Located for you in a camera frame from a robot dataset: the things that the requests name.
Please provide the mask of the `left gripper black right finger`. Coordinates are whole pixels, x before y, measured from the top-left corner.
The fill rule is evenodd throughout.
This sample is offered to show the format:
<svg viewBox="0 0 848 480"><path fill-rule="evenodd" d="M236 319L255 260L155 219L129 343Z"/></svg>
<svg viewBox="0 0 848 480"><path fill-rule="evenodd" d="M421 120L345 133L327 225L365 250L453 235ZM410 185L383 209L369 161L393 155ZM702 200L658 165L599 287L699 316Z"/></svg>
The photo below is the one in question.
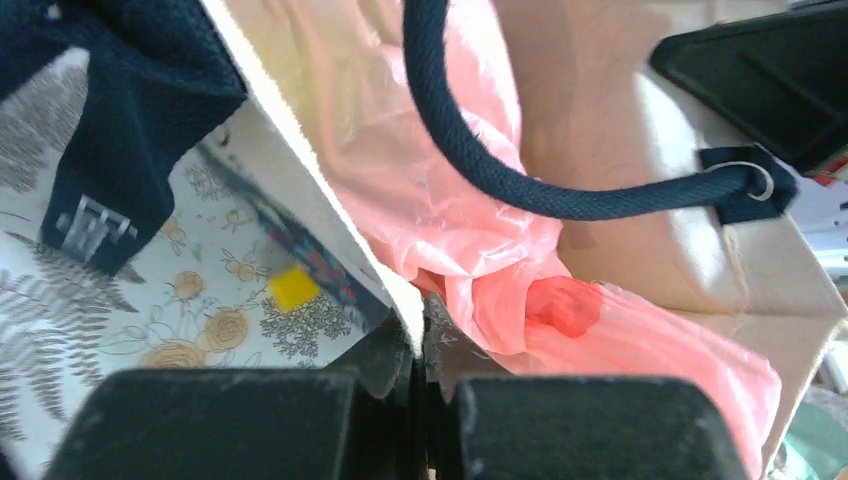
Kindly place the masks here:
<svg viewBox="0 0 848 480"><path fill-rule="evenodd" d="M428 456L440 479L742 479L714 404L656 376L513 375L424 303Z"/></svg>

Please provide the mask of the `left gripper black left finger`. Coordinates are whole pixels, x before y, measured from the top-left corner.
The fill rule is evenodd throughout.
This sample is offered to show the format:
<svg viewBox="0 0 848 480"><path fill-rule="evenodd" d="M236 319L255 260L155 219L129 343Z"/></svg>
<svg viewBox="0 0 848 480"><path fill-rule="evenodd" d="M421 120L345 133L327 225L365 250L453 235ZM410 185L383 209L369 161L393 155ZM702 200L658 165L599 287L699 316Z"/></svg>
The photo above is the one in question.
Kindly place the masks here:
<svg viewBox="0 0 848 480"><path fill-rule="evenodd" d="M84 401L49 479L395 479L411 350L389 315L320 369L134 369Z"/></svg>

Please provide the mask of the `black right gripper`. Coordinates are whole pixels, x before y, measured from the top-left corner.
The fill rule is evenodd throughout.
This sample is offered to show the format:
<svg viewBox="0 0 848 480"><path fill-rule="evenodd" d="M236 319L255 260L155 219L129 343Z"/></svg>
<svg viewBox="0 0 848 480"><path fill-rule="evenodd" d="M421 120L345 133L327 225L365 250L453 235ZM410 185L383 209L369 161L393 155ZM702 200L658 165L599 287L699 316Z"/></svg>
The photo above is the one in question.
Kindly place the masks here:
<svg viewBox="0 0 848 480"><path fill-rule="evenodd" d="M650 66L802 174L847 152L847 6L667 37Z"/></svg>

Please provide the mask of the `pink plastic grocery bag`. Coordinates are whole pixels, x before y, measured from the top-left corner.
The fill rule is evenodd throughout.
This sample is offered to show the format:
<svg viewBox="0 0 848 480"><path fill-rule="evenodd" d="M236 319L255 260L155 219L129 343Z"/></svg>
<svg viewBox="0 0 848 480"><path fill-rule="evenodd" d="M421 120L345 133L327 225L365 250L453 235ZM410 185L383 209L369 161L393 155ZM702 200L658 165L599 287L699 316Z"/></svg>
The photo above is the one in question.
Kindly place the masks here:
<svg viewBox="0 0 848 480"><path fill-rule="evenodd" d="M228 38L251 92L233 116L246 197L270 233L296 224L374 274L413 339L420 289L524 374L680 376L729 424L748 479L781 382L769 361L614 285L575 279L562 230L472 187L437 150L410 95L398 1L229 1Z"/></svg>

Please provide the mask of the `yellow small block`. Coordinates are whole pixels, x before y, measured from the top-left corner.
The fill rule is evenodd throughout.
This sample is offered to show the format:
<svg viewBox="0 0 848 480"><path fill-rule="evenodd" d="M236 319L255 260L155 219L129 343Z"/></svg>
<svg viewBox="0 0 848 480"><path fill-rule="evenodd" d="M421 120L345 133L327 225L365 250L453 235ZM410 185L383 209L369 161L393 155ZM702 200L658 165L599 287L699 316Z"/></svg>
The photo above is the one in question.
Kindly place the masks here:
<svg viewBox="0 0 848 480"><path fill-rule="evenodd" d="M279 272L268 282L272 300L281 312L288 312L314 300L320 286L299 266Z"/></svg>

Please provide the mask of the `floral patterned table mat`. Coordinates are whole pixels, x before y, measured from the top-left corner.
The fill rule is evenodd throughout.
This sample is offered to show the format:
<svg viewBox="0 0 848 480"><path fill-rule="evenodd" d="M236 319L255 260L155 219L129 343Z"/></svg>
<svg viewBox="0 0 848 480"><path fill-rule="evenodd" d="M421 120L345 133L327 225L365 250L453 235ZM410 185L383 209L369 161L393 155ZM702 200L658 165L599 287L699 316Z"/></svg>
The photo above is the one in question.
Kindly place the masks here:
<svg viewBox="0 0 848 480"><path fill-rule="evenodd" d="M220 129L175 166L175 211L105 276L41 245L61 153L87 91L72 49L1 106L1 451L20 479L47 469L82 401L132 367L320 367L362 336L328 294L279 309L289 255L222 183Z"/></svg>

